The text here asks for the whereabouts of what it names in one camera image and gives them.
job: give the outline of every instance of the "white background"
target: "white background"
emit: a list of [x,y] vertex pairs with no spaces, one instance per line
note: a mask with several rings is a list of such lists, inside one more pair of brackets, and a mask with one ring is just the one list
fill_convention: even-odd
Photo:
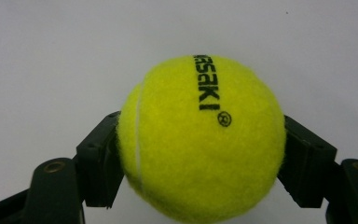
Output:
[[[0,1],[0,200],[76,146],[157,63],[218,54],[253,68],[285,114],[358,159],[358,0]],[[325,223],[277,181],[225,223]],[[124,180],[88,223],[175,223]]]

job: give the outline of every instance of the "white surface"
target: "white surface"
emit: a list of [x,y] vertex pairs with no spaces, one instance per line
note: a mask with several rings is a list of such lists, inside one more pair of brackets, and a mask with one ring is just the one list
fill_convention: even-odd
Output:
[[[122,106],[149,68],[184,54],[252,67],[284,113],[358,159],[358,0],[0,1],[0,200],[29,187],[40,163],[76,146]],[[277,181],[225,223],[325,223]],[[174,223],[126,181],[88,223]]]

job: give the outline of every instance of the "yellow tennis ball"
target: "yellow tennis ball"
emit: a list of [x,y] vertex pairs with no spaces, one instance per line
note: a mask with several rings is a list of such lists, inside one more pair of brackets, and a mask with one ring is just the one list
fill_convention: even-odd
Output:
[[285,144],[269,88],[243,65],[208,55],[154,67],[124,104],[117,134],[131,186],[188,223],[254,207],[276,179]]

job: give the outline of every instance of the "tennis ball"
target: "tennis ball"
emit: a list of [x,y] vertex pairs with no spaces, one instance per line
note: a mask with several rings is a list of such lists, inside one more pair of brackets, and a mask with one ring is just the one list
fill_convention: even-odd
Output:
[[117,135],[134,190],[186,223],[254,207],[276,179],[285,144],[269,88],[247,67],[208,55],[154,67],[122,107]]

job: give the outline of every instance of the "registered trademark symbol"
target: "registered trademark symbol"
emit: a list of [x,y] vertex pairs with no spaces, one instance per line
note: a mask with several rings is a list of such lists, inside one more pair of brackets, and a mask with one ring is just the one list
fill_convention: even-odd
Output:
[[226,111],[220,112],[217,120],[223,127],[228,127],[231,124],[231,116]]

